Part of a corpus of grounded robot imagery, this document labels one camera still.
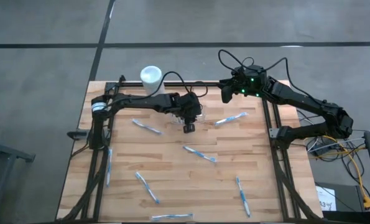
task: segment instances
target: wooden table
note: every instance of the wooden table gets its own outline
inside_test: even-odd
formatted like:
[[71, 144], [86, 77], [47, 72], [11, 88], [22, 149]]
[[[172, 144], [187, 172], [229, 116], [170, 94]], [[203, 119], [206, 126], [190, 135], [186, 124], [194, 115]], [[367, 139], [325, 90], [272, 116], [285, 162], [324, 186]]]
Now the wooden table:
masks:
[[[90, 128], [90, 101], [103, 94], [104, 85], [105, 82], [90, 82], [79, 128]], [[185, 94], [183, 87], [165, 89], [166, 92]], [[204, 91], [202, 87], [194, 89], [197, 95]], [[138, 87], [121, 88], [120, 92], [145, 95], [144, 90]], [[206, 114], [205, 122], [197, 123], [196, 131], [190, 134], [183, 133], [182, 125], [172, 124], [169, 114], [125, 109], [116, 115], [111, 140], [111, 185], [103, 190], [101, 222], [149, 222], [152, 215], [170, 213], [194, 213], [196, 222], [282, 221], [261, 99], [233, 96], [230, 103], [224, 104], [220, 90], [210, 88], [208, 95], [200, 98], [200, 103]], [[279, 111], [283, 125], [300, 125], [294, 107], [279, 106]], [[249, 115], [220, 127], [213, 125], [217, 120], [240, 112], [248, 112]], [[164, 134], [158, 136], [136, 126], [131, 121], [133, 118]], [[85, 141], [76, 142], [73, 151], [84, 144]], [[213, 156], [218, 162], [214, 164], [202, 159], [182, 149], [183, 145]], [[322, 217], [305, 148], [292, 146], [288, 152], [297, 191], [309, 207]], [[71, 160], [58, 218], [71, 210], [85, 190], [91, 154], [87, 150]], [[136, 179], [136, 171], [148, 182], [160, 200], [159, 205]], [[251, 218], [244, 212], [236, 176], [245, 191]], [[291, 211], [288, 194], [286, 198]], [[90, 216], [93, 204], [91, 199]]]

